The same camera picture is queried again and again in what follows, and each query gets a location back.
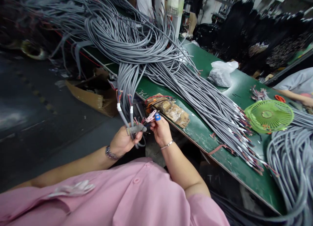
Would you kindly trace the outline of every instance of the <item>dark floor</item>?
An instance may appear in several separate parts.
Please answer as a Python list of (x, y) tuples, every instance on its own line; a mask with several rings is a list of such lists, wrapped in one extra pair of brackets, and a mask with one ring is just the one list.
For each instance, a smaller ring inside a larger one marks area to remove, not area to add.
[(49, 61), (14, 55), (0, 54), (0, 191), (107, 145), (123, 125), (56, 86)]

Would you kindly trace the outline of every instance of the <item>hand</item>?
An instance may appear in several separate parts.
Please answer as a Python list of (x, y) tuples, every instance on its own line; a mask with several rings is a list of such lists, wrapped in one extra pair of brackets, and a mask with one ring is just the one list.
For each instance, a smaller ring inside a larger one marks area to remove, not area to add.
[(305, 98), (305, 99), (302, 101), (302, 104), (303, 104), (304, 106), (313, 108), (313, 98), (310, 98), (310, 97)]
[(111, 153), (115, 154), (118, 157), (123, 156), (125, 153), (130, 151), (135, 144), (142, 138), (142, 131), (136, 134), (134, 140), (127, 134), (126, 126), (122, 126), (119, 131), (113, 137), (113, 140), (110, 143)]
[(153, 121), (150, 125), (150, 129), (154, 132), (156, 142), (161, 148), (172, 141), (170, 125), (163, 117), (161, 117), (161, 120)]

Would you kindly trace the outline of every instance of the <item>white plastic bag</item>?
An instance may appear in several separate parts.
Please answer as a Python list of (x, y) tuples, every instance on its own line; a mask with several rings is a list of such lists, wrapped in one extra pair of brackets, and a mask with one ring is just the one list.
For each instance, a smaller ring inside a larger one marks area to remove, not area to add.
[(230, 73), (238, 68), (238, 62), (232, 61), (225, 63), (222, 61), (215, 61), (211, 63), (211, 66), (213, 69), (208, 76), (208, 80), (213, 82), (216, 86), (231, 87)]

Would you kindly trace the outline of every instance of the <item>silver bracelet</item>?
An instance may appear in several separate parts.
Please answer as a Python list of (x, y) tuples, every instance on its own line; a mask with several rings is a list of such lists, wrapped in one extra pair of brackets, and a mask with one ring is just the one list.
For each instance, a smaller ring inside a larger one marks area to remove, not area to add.
[(105, 154), (107, 155), (107, 157), (111, 160), (114, 160), (114, 161), (117, 161), (118, 159), (120, 159), (122, 156), (118, 157), (116, 156), (115, 154), (111, 153), (111, 150), (110, 150), (110, 146), (108, 145), (106, 148), (105, 148)]
[(169, 142), (166, 146), (164, 146), (163, 148), (161, 148), (161, 150), (167, 148), (167, 147), (170, 146), (172, 143), (174, 143), (173, 140), (172, 140), (171, 142)]

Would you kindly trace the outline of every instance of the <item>orange scissors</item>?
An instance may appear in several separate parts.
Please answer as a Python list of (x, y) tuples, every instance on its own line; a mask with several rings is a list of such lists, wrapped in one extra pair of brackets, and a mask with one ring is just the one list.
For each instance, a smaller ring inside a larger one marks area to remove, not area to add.
[(281, 96), (279, 96), (279, 95), (275, 95), (275, 99), (278, 100), (278, 101), (280, 101), (280, 102), (286, 103), (285, 98), (283, 98), (283, 97), (281, 97)]

